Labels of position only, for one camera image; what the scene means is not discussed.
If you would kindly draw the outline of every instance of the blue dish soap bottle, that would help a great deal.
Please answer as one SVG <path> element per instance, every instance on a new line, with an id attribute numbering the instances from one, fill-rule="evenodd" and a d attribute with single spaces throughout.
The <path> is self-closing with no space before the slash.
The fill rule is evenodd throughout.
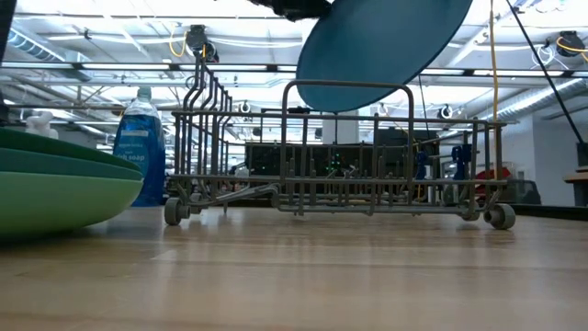
<path id="1" fill-rule="evenodd" d="M 158 206 L 164 194 L 164 131 L 151 97 L 150 87 L 139 88 L 137 98 L 123 113 L 114 141 L 113 154 L 139 166 L 143 174 L 134 207 Z"/>

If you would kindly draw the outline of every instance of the white wall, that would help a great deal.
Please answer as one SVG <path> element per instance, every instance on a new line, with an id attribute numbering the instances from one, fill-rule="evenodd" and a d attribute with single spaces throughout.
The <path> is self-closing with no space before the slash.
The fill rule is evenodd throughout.
<path id="1" fill-rule="evenodd" d="M 525 173 L 525 179 L 536 180 L 533 117 L 527 116 L 519 121 L 519 124 L 507 125 L 503 128 L 503 162 L 514 164 L 514 166 L 505 166 L 514 173 L 515 177 L 518 172 L 522 171 Z M 490 133 L 490 148 L 490 161 L 494 162 L 493 132 Z M 483 133 L 478 135 L 478 150 L 480 153 L 478 154 L 476 164 L 482 165 L 485 160 Z M 483 166 L 479 166 L 478 169 L 478 172 L 480 172 L 483 170 Z"/>
<path id="2" fill-rule="evenodd" d="M 357 116 L 357 110 L 340 114 L 343 116 Z M 336 127 L 338 143 L 359 143 L 359 123 L 356 120 L 339 120 Z M 334 142 L 334 128 L 334 120 L 322 121 L 322 143 L 331 144 Z"/>
<path id="3" fill-rule="evenodd" d="M 573 186 L 563 177 L 573 174 L 578 167 L 577 139 L 564 119 L 543 120 L 546 114 L 560 111 L 559 107 L 545 109 L 518 119 L 519 124 L 508 125 L 503 130 L 503 162 L 513 163 L 509 170 L 517 177 L 525 173 L 525 179 L 537 183 L 544 205 L 573 206 Z M 584 140 L 588 139 L 588 125 L 575 119 Z M 483 135 L 479 135 L 477 164 L 483 164 Z"/>
<path id="4" fill-rule="evenodd" d="M 543 204 L 555 206 L 574 206 L 573 185 L 566 184 L 563 177 L 573 174 L 578 168 L 578 139 L 564 119 L 543 120 L 545 113 L 561 111 L 541 111 L 534 117 L 535 163 L 537 188 Z M 588 126 L 576 122 L 584 140 L 588 137 Z"/>

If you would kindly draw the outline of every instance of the caster wheel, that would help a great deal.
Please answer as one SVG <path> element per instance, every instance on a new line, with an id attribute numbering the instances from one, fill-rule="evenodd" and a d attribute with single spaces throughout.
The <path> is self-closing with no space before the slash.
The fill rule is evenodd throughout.
<path id="1" fill-rule="evenodd" d="M 183 218 L 190 216 L 190 207 L 184 206 L 179 198 L 170 198 L 165 203 L 164 218 L 168 225 L 179 225 Z"/>
<path id="2" fill-rule="evenodd" d="M 461 219 L 466 222 L 475 222 L 475 221 L 478 221 L 479 218 L 480 218 L 479 211 L 474 212 L 473 214 L 471 214 L 470 217 L 461 216 Z"/>
<path id="3" fill-rule="evenodd" d="M 494 229 L 508 230 L 515 226 L 515 210 L 513 207 L 497 203 L 494 208 L 484 213 L 484 221 L 490 223 Z"/>

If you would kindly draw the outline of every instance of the wooden table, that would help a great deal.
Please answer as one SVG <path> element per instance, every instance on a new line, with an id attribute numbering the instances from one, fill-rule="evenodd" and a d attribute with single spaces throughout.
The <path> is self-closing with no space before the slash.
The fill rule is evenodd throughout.
<path id="1" fill-rule="evenodd" d="M 588 166 L 581 166 L 573 175 L 566 176 L 563 180 L 573 184 L 573 193 L 576 207 L 588 206 Z"/>
<path id="2" fill-rule="evenodd" d="M 126 211 L 0 248 L 0 329 L 586 330 L 588 223 Z"/>

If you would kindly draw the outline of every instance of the stacked green plates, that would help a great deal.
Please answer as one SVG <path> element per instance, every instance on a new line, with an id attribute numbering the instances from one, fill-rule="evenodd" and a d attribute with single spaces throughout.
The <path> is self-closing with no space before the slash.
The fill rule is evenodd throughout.
<path id="1" fill-rule="evenodd" d="M 128 208 L 141 187 L 133 163 L 0 128 L 0 238 L 103 222 Z"/>

